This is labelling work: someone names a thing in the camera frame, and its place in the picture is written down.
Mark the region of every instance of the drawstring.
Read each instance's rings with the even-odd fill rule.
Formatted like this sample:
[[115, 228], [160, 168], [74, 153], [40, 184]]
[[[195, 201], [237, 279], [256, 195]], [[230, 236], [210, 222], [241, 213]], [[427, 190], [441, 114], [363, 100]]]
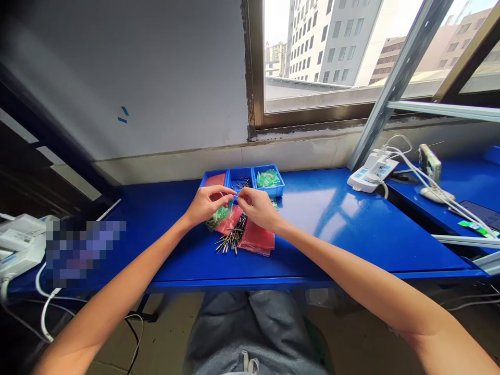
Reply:
[[243, 371], [249, 372], [252, 375], [259, 375], [259, 360], [253, 358], [249, 361], [246, 350], [242, 350], [241, 353], [243, 354]]

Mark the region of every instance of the computer mouse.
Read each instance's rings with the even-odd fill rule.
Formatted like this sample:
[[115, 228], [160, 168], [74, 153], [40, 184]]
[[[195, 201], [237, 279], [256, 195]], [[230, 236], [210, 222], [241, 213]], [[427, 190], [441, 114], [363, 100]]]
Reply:
[[434, 187], [434, 188], [433, 187], [432, 188], [424, 187], [422, 190], [420, 190], [420, 194], [422, 194], [428, 200], [436, 202], [436, 203], [446, 204], [446, 202], [456, 200], [456, 198], [453, 194], [450, 194], [449, 192], [444, 191], [444, 190], [443, 190], [443, 192], [445, 194], [441, 193], [436, 187]]

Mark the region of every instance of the person's lap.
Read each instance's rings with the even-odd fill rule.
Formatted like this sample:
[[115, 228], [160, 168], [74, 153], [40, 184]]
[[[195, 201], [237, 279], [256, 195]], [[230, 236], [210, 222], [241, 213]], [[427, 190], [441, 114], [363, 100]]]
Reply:
[[288, 291], [206, 293], [187, 347], [189, 375], [243, 371], [242, 350], [260, 374], [327, 373]]

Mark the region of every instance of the white building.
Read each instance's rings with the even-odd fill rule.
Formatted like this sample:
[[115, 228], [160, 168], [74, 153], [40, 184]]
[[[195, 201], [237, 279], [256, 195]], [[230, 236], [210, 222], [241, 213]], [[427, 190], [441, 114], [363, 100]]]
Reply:
[[272, 77], [284, 77], [286, 65], [286, 44], [279, 42], [269, 47], [266, 43], [266, 75]]
[[291, 0], [286, 77], [366, 86], [398, 0]]

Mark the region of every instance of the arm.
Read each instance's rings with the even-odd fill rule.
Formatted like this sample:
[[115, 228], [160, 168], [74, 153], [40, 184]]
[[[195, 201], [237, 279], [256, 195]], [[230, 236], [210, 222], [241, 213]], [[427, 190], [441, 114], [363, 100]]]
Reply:
[[460, 323], [412, 286], [289, 224], [273, 208], [266, 192], [245, 187], [238, 204], [257, 225], [297, 247], [352, 298], [397, 330], [415, 350], [427, 374], [500, 374]]
[[[226, 196], [212, 202], [220, 192]], [[186, 213], [154, 244], [139, 254], [69, 322], [42, 356], [34, 373], [85, 374], [101, 346], [142, 296], [158, 269], [195, 225], [233, 199], [235, 191], [202, 187]]]

